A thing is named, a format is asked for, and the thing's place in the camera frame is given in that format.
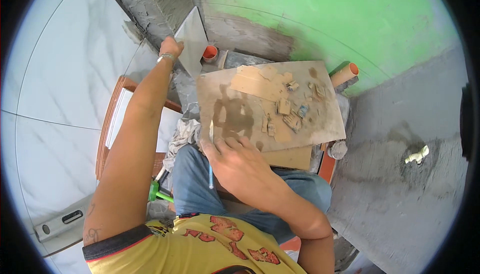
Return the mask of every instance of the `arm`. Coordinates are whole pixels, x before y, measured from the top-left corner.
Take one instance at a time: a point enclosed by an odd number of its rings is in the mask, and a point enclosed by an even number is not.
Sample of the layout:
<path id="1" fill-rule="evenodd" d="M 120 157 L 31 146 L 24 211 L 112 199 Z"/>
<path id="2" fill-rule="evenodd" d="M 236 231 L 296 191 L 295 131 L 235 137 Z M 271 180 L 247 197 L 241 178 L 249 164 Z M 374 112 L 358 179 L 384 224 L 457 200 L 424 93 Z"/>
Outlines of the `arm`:
<path id="1" fill-rule="evenodd" d="M 167 37 L 160 54 L 170 53 L 177 58 L 182 50 L 182 43 Z M 87 211 L 84 246 L 145 222 L 160 116 L 172 67 L 173 61 L 163 58 L 141 81 L 128 103 Z"/>
<path id="2" fill-rule="evenodd" d="M 308 273 L 333 273 L 333 234 L 325 214 L 275 174 L 246 137 L 201 146 L 219 183 L 243 203 L 283 219 L 302 241 L 298 264 Z"/>

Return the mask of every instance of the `jeans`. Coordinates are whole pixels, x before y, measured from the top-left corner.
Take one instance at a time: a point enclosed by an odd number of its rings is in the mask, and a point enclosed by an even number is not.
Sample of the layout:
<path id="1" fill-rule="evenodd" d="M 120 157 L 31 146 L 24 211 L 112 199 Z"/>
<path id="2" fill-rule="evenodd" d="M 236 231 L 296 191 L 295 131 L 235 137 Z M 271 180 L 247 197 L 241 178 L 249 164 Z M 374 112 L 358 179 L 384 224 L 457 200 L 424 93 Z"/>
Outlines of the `jeans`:
<path id="1" fill-rule="evenodd" d="M 201 213 L 237 218 L 273 235 L 278 244 L 295 236 L 289 225 L 274 214 L 258 209 L 243 214 L 227 212 L 217 190 L 208 187 L 208 166 L 207 158 L 195 146 L 186 145 L 178 151 L 172 171 L 177 215 Z M 328 210 L 332 189 L 319 175 L 306 171 L 279 169 L 273 171 L 299 196 L 310 201 L 324 213 Z"/>

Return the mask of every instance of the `white faucet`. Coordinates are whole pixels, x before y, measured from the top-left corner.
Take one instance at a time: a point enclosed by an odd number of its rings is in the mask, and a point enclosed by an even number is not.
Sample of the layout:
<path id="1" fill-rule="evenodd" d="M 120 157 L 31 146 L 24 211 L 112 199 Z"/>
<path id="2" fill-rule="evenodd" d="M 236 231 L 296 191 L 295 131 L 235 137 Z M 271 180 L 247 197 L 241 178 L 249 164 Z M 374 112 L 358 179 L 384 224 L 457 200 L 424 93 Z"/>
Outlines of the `white faucet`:
<path id="1" fill-rule="evenodd" d="M 422 163 L 423 157 L 426 157 L 429 154 L 428 146 L 423 147 L 420 152 L 410 154 L 407 158 L 405 158 L 405 164 L 408 164 L 414 160 L 417 161 L 417 164 L 420 165 Z"/>

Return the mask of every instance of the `tattoo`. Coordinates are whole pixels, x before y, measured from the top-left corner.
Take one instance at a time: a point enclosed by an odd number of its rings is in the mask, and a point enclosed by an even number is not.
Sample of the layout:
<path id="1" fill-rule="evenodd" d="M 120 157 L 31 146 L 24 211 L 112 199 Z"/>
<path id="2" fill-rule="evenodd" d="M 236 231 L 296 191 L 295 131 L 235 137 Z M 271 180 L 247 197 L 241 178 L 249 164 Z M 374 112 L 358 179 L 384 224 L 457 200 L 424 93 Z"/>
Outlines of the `tattoo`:
<path id="1" fill-rule="evenodd" d="M 83 240 L 85 242 L 93 241 L 93 243 L 97 243 L 99 241 L 99 231 L 101 229 L 88 229 L 88 232 L 83 236 Z"/>
<path id="2" fill-rule="evenodd" d="M 95 209 L 95 203 L 91 203 L 87 210 L 87 217 L 89 217 L 93 213 L 94 209 Z"/>

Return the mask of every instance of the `yellow t-shirt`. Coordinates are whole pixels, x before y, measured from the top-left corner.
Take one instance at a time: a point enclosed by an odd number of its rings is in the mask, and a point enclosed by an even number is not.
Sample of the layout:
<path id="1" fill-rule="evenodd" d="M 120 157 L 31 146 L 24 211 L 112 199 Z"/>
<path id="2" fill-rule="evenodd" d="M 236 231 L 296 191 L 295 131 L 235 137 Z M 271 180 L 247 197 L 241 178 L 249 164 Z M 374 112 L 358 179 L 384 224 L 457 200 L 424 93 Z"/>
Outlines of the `yellow t-shirt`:
<path id="1" fill-rule="evenodd" d="M 173 229 L 159 221 L 83 247 L 93 274 L 305 273 L 272 235 L 242 220 L 192 213 Z"/>

